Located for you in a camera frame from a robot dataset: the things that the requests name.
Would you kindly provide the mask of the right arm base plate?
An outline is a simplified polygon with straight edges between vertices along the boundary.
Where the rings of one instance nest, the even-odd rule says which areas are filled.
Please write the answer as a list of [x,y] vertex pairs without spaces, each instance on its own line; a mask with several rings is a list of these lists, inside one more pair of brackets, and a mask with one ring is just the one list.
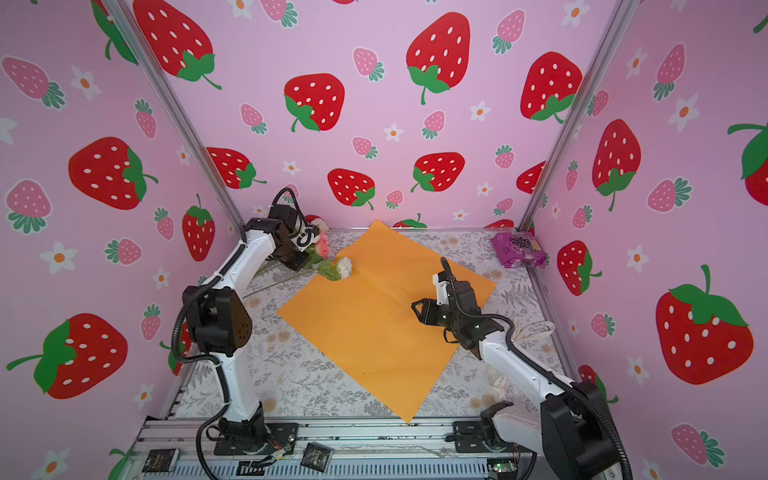
[[503,441],[481,420],[455,421],[444,441],[452,443],[459,453],[530,453],[521,445]]

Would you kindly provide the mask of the orange wrapping paper sheet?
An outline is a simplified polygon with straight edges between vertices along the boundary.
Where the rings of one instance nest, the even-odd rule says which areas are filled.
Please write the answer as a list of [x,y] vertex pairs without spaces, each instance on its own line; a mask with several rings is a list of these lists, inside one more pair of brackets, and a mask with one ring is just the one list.
[[265,408],[291,417],[470,416],[505,386],[439,328],[421,324],[414,301],[435,293],[442,258],[486,303],[502,274],[483,232],[377,228],[339,237],[348,279],[299,279],[276,302],[280,329],[268,347]]

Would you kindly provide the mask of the pink fake rose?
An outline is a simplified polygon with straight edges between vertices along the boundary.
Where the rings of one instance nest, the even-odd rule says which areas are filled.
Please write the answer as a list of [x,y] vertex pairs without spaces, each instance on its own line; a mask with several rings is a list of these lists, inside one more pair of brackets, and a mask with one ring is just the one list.
[[319,237],[313,241],[304,251],[298,253],[298,256],[294,256],[291,260],[282,261],[275,255],[267,257],[267,261],[275,261],[282,263],[284,266],[293,271],[300,271],[302,269],[316,269],[319,265],[328,260],[331,254],[329,245],[329,239],[326,233],[322,232]]

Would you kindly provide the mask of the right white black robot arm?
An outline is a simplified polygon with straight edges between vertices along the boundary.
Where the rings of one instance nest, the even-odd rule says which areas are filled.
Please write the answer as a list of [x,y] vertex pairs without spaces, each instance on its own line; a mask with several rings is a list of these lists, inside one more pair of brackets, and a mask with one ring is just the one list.
[[487,445],[521,445],[544,457],[560,479],[632,478],[627,450],[595,384],[559,375],[524,352],[513,339],[513,321],[482,313],[469,282],[444,271],[433,283],[435,298],[411,305],[419,322],[441,328],[447,342],[495,368],[538,405],[532,415],[511,404],[491,408],[483,423]]

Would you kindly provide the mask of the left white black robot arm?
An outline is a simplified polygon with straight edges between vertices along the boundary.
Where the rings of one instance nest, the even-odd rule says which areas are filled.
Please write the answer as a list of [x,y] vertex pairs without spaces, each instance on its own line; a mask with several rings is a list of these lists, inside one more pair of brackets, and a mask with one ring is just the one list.
[[226,261],[200,286],[182,293],[171,339],[177,364],[212,363],[223,395],[223,410],[213,420],[218,445],[255,453],[269,443],[263,407],[246,385],[247,366],[240,350],[253,322],[243,299],[251,280],[269,260],[293,271],[309,264],[309,247],[319,237],[300,207],[274,204],[265,218],[253,218]]

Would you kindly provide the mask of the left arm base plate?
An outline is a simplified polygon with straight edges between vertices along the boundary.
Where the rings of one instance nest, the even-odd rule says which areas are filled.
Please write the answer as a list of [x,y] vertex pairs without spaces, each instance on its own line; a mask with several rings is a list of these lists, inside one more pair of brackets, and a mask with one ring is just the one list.
[[298,437],[298,423],[246,424],[225,422],[218,425],[220,438],[216,456],[269,456],[275,453],[291,455]]

